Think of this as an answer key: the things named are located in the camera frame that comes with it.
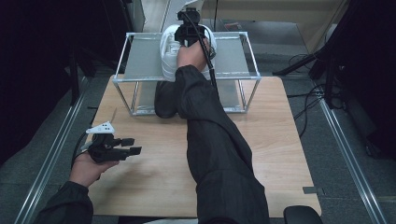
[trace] hand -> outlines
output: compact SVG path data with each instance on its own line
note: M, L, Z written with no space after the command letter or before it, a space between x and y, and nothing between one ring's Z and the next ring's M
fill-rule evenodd
M206 49L209 49L207 39L204 39ZM193 65L200 72L202 72L206 66L206 59L204 52L202 51L199 41L195 42L193 45L186 48L181 46L177 54L177 67L182 67L185 65Z
M76 157L69 181L89 187L99 178L101 173L104 173L108 168L119 163L119 161L96 163L88 152L84 152Z

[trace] dark sleeve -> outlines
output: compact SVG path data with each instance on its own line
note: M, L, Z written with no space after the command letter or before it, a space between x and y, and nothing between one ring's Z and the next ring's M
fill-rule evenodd
M216 90L192 65L176 72L177 112L187 120L187 161L197 183L199 224L269 224L265 188L245 138Z
M38 213L34 223L91 223L92 215L93 207L88 197L88 189L67 181L49 199L46 207Z

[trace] wire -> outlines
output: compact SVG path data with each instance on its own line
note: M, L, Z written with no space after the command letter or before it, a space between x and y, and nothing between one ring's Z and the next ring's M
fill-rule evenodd
M85 152L85 151L84 151L84 152L78 153L78 155L76 155L76 154L77 154L78 147L79 147L79 145L81 144L81 141L82 141L82 139L84 138L85 135L86 135L86 133L84 132L84 133L79 137L79 139L77 140L75 149L74 149L74 151L73 151L73 156L72 156L72 161L71 161L70 169L73 168L73 164L74 164L74 162L75 162L75 160L76 160L76 157L79 156L81 153L84 153L84 152Z
M316 92L315 89L317 89L320 86L324 86L325 84L319 84L317 86L315 86L314 88L311 89L311 91L309 93L306 94L299 94L298 96L304 96L305 95L305 100L304 100L304 110L302 110L301 112L299 112L297 115L294 116L294 120L297 120L297 118L299 118L302 114L304 114L304 127L301 130L301 132L299 133L300 138L303 137L305 131L306 131L306 127L308 124L308 109L313 108L315 105L318 104L318 102L323 98L323 94L318 95L318 93L320 93L321 91ZM309 96L311 95L316 95L318 96L317 99L315 99L315 101L308 103L308 99Z
M211 37L211 35L209 35L209 59L212 60L213 58L215 58L215 56L216 56L216 51L212 47L212 37Z
M219 0L216 0L215 21L214 21L215 25L214 25L214 28L213 28L213 30L215 32L216 32L216 17L218 16L218 4L219 4Z
M303 60L303 59L305 59L306 57L308 57L309 54L296 54L296 55L292 56L292 57L289 59L289 66L291 66L291 61L292 61L294 58L296 58L296 57L301 57L301 56L303 56L303 58L302 58L302 60ZM310 67L306 66L306 64L304 64L304 67L305 67L306 69L308 69L308 70L311 69Z
M211 80L211 82L212 82L212 86L215 88L216 93L218 94L218 97L219 97L218 84L216 83L216 77L215 77L215 69L213 68L212 62L210 62L209 54L208 54L208 51L207 51L206 46L205 46L205 44L204 44L204 40L201 38L201 36L200 36L200 34L199 34L199 32L198 32L197 27L196 27L195 24L192 22L192 20L190 19L190 17L189 17L184 11L180 11L180 12L181 12L181 14L183 14L183 15L186 17L186 19L191 23L192 28L194 28L194 31L195 31L195 33L196 33L197 36L198 36L198 41L199 41L199 43L200 43L200 45L201 45L201 48L202 48L202 50L203 50L203 52L204 52L205 59L206 59L206 63L207 63L207 67L209 68L209 75L210 75L210 80Z
M319 87L321 87L321 86L324 86L324 85L325 85L325 84L319 84L319 85L315 86L314 88L311 89L311 91L310 91L309 93L288 95L288 98L294 98L294 97L302 97L302 96L305 96L305 99L304 99L304 109L303 109L302 111L300 111L298 114L296 114L296 115L293 117L294 120L297 120L300 116L304 115L304 127L303 127L303 129L301 130L301 132L299 133L300 138L304 135L304 133L305 133L305 131L306 131L306 127L307 127L307 123L308 123L308 113L307 113L307 111L308 111L309 109L315 107L315 106L320 102L320 100L322 100L322 99L325 98L324 91L315 91L315 89L317 89L317 88L319 88ZM316 98L314 101L308 103L309 96L317 96L317 98ZM341 93L340 93L340 92L332 93L332 96L331 96L331 97L332 97L332 98L337 98L337 99L341 99L341 100L342 100L342 97L341 97ZM334 106L333 108L334 108L334 109L343 109L342 106L338 106L338 107Z
M326 62L327 62L326 60L320 59L320 58L318 57L318 54L320 54L320 52L321 52L321 50L318 50L318 51L316 51L315 53L313 53L312 56L314 56L314 58L315 58L316 60L318 60L319 62L321 62L321 63L326 63Z

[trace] black device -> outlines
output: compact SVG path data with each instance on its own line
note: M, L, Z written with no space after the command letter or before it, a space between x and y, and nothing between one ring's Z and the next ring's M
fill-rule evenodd
M125 161L129 156L139 155L142 147L130 147L129 149L114 148L121 145L128 147L134 145L133 138L114 139L112 133L95 133L88 152L95 162Z
M177 13L177 19L183 21L175 32L175 40L180 44L185 45L187 42L187 47L194 44L201 38L205 38L205 27L198 25L201 20L201 16L195 8L188 7L186 11L179 11Z

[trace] white tag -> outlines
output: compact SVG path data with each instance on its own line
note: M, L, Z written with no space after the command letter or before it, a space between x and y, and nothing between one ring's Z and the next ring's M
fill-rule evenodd
M115 130L113 126L108 121L98 126L95 126L91 129L88 129L85 133L114 133L114 132Z

